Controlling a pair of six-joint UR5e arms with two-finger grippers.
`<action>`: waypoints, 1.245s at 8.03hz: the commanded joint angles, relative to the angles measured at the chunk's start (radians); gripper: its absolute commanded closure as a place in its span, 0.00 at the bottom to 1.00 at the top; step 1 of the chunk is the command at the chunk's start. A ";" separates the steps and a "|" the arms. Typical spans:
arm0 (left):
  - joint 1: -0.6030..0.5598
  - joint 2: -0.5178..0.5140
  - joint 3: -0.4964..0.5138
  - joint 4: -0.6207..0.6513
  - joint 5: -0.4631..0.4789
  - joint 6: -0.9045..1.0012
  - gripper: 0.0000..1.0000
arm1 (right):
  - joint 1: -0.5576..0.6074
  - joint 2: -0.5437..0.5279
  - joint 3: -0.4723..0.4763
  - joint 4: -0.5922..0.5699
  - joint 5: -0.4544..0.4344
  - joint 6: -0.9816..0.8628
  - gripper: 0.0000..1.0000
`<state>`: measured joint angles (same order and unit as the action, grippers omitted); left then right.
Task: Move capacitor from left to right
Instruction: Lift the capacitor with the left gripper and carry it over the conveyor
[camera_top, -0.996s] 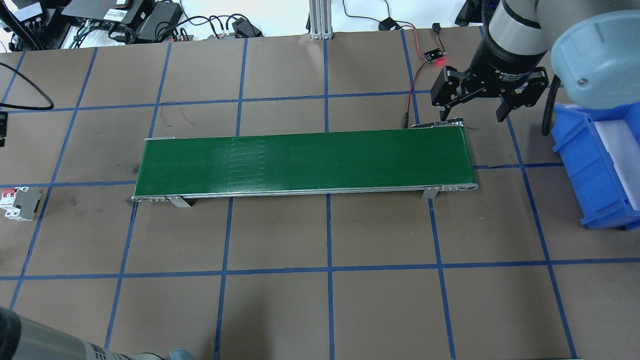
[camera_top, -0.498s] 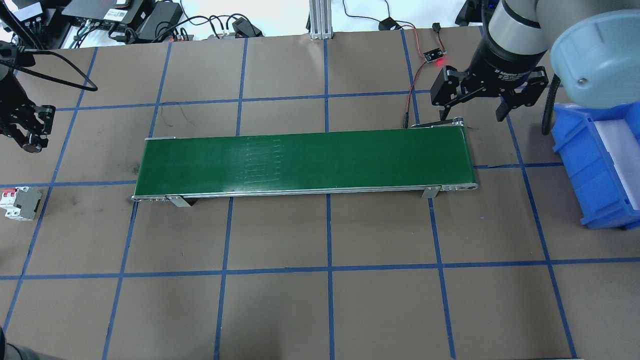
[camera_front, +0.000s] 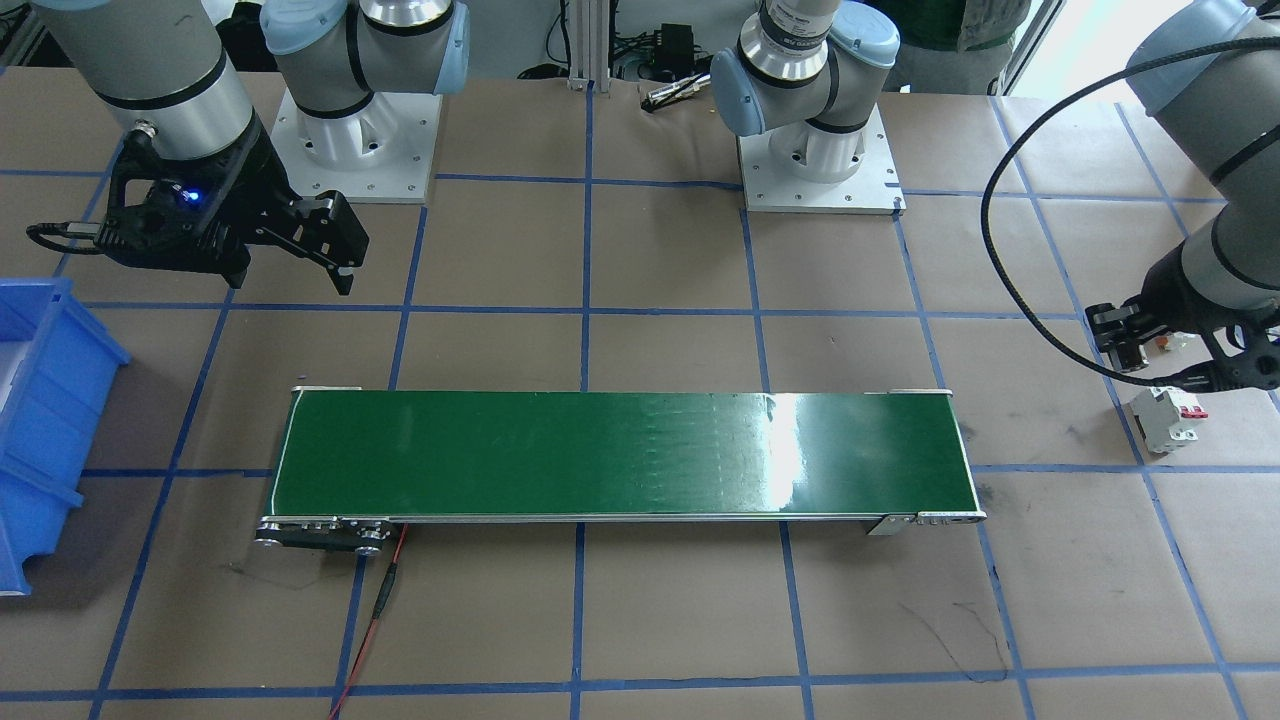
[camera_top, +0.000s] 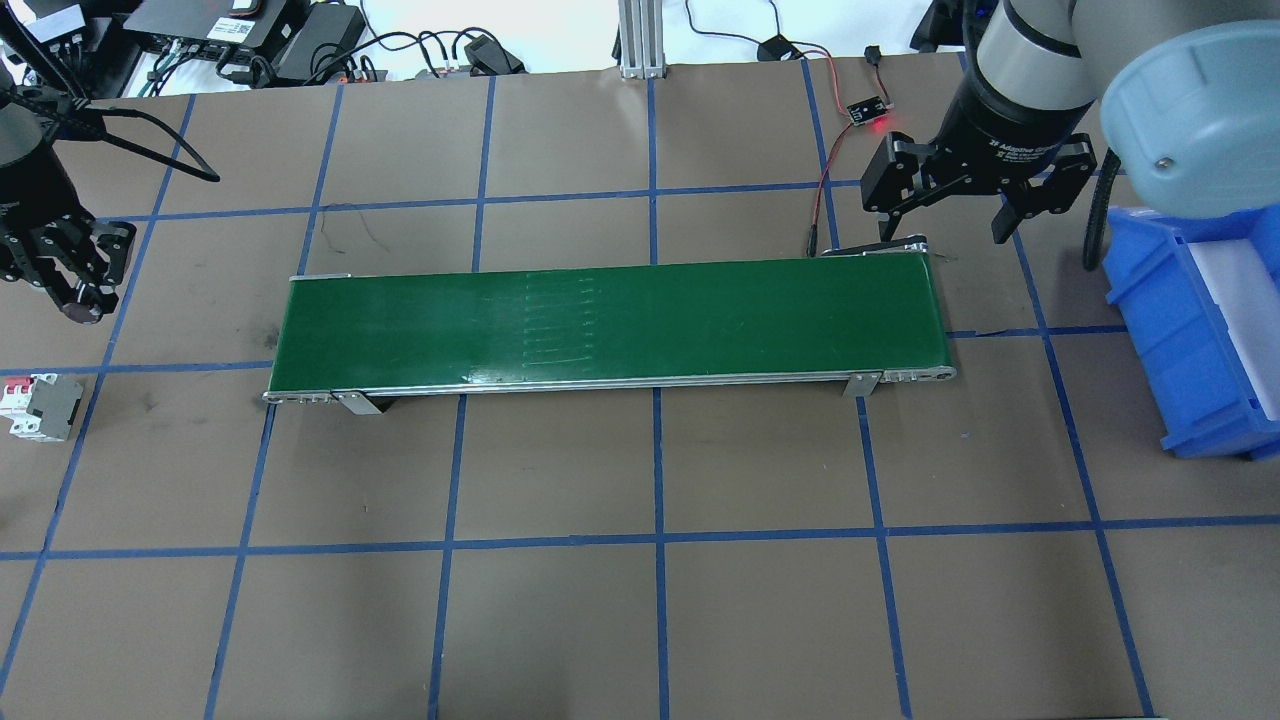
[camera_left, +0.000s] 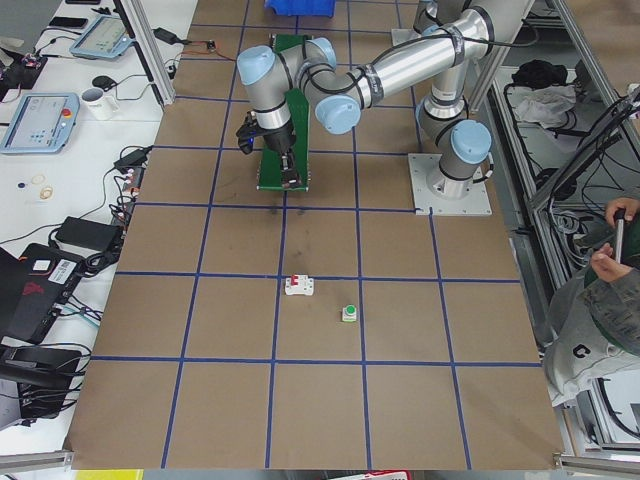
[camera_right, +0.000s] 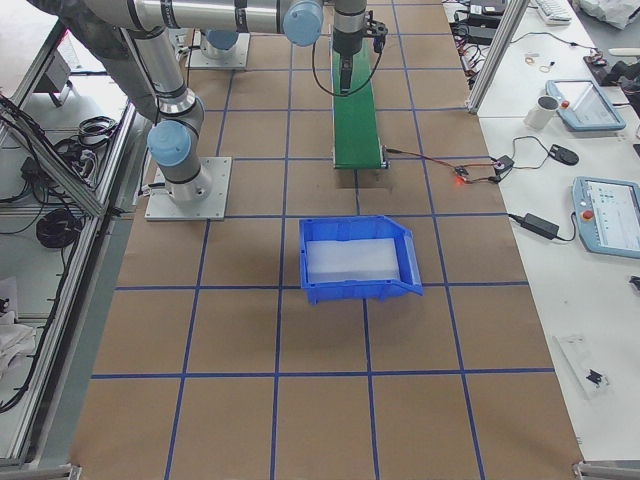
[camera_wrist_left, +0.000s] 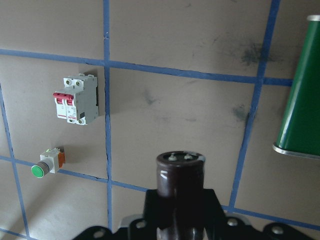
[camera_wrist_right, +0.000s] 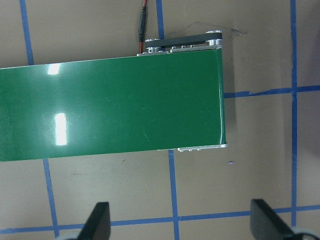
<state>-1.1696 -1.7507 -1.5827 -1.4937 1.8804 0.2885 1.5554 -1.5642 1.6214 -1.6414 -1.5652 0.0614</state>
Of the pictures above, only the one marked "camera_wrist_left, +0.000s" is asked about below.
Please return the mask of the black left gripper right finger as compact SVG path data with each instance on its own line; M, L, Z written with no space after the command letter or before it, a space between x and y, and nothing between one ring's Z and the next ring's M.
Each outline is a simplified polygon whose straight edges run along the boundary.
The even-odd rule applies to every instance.
M213 189L204 188L203 223L209 240L311 240L312 238L280 222L271 222L257 230L239 214L226 214Z

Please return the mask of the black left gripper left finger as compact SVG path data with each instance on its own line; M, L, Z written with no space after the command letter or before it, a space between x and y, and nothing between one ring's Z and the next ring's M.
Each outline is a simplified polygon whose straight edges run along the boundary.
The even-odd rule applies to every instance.
M160 231L170 227L175 203L171 197L160 196L157 190L145 193L141 217L131 220L128 226L115 233L103 226L91 226L75 236L76 240L160 240Z

